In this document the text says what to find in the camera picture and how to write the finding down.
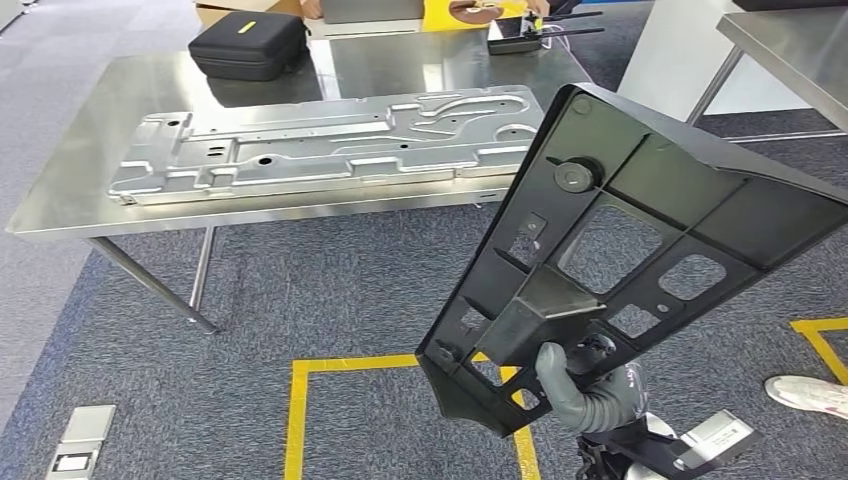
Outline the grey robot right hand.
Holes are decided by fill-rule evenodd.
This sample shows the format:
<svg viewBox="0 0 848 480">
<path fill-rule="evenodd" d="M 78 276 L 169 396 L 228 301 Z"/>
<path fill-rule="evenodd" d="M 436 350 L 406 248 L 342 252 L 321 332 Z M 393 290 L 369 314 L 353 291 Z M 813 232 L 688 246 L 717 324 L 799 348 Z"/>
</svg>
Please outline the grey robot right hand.
<svg viewBox="0 0 848 480">
<path fill-rule="evenodd" d="M 611 344 L 590 340 L 569 357 L 558 343 L 545 342 L 538 351 L 535 370 L 553 413 L 576 433 L 600 433 L 644 418 L 649 405 L 647 380 L 641 365 L 626 363 L 586 388 L 579 388 L 569 368 L 585 369 L 603 360 Z"/>
</svg>

